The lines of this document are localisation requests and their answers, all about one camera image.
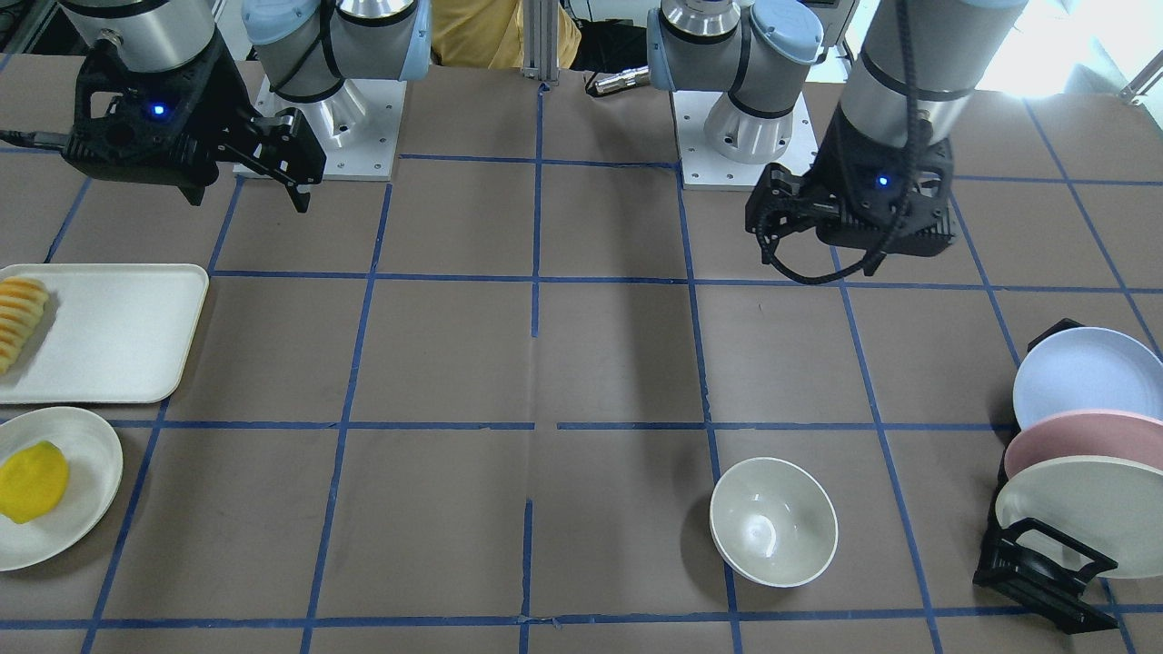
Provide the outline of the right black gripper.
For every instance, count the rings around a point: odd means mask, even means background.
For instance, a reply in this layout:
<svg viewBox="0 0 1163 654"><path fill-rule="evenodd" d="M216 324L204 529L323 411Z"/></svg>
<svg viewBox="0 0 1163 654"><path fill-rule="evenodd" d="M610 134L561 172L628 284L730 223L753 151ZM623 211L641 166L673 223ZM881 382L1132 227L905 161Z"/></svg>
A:
<svg viewBox="0 0 1163 654"><path fill-rule="evenodd" d="M74 86L74 123L63 158L99 182L152 183L200 204L222 163L279 183L298 213L323 180L324 151L304 112L266 118L254 107L224 40L163 72L133 72L101 38Z"/></svg>

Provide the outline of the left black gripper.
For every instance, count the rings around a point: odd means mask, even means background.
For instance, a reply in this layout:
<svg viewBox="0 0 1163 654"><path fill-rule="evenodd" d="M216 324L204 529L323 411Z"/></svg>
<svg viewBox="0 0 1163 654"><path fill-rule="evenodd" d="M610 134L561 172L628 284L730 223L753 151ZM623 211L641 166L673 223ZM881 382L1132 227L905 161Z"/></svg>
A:
<svg viewBox="0 0 1163 654"><path fill-rule="evenodd" d="M957 235L949 207L954 173L947 138L926 145L908 175L905 149L878 144L836 112L805 175L769 163L745 202L745 232L782 239L814 229L834 247L871 250L889 234L899 200L907 209L889 255L933 257Z"/></svg>

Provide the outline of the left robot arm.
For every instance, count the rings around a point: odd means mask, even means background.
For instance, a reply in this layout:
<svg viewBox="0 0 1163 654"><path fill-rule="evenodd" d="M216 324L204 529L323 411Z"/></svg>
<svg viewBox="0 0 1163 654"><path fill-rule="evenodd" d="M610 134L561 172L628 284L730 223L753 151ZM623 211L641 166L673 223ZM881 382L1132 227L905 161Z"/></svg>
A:
<svg viewBox="0 0 1163 654"><path fill-rule="evenodd" d="M866 255L933 257L954 240L949 133L1023 1L883 1L809 170L780 164L825 26L798 1L663 1L645 29L651 83L718 94L705 128L723 156L761 164L745 232L771 260L815 232Z"/></svg>

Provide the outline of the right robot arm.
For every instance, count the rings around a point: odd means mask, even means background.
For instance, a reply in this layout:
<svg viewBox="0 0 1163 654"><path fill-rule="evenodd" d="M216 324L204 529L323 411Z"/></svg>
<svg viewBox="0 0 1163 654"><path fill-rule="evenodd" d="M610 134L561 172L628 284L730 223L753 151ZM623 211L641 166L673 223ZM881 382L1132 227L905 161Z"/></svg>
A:
<svg viewBox="0 0 1163 654"><path fill-rule="evenodd" d="M331 129L308 112L356 79L419 80L431 61L428 1L245 1L244 30L267 86L285 108L266 116L204 1L63 1L90 45L74 86L65 135L40 133L34 145L100 182L174 187L200 204L222 163L277 182L297 212L323 180Z"/></svg>

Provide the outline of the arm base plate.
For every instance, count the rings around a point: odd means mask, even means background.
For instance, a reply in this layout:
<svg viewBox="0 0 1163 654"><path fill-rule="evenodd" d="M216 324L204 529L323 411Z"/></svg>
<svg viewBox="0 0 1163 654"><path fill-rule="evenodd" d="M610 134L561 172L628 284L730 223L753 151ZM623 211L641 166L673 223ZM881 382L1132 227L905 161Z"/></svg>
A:
<svg viewBox="0 0 1163 654"><path fill-rule="evenodd" d="M719 93L702 91L678 91L672 93L675 136L682 155L682 187L705 191L751 190L759 182L764 163L741 163L718 152L711 145L702 125L709 118ZM790 116L789 135L782 137L785 149L775 162L789 169L790 173L804 175L818 152L809 108L805 95L799 95Z"/></svg>
<svg viewBox="0 0 1163 654"><path fill-rule="evenodd" d="M324 182L391 182L407 87L404 80L347 80L331 98L290 104L264 78L254 106L265 116L304 112L323 147Z"/></svg>

